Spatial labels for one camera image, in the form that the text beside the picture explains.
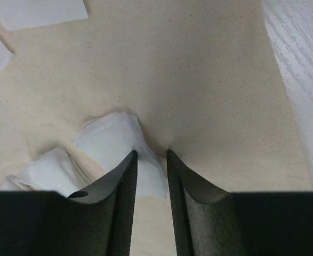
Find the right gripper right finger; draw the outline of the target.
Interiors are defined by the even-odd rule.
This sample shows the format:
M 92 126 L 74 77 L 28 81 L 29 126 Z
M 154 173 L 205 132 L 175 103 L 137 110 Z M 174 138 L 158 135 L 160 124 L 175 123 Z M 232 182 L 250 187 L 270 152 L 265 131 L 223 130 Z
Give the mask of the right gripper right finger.
M 232 194 L 166 154 L 177 255 L 245 255 Z

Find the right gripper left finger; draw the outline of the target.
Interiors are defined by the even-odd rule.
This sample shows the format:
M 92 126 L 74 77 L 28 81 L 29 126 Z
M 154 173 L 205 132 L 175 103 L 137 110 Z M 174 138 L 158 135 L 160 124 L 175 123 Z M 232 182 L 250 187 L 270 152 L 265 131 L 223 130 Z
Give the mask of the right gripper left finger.
M 133 150 L 113 170 L 69 196 L 77 206 L 67 255 L 130 254 L 137 174 Z

